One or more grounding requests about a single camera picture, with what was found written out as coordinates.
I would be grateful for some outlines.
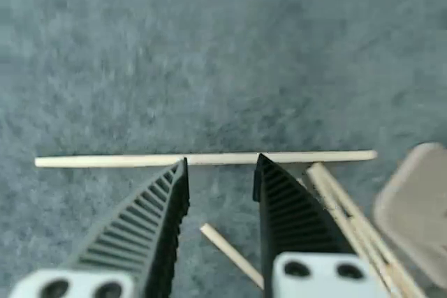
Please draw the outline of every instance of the gray carpet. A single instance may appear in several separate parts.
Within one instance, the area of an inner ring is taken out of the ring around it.
[[[35,155],[375,148],[331,168],[370,214],[409,148],[446,139],[446,0],[0,5],[0,293],[152,173],[39,170]],[[174,297],[260,296],[198,231],[211,222],[258,265],[252,168],[191,169]]]

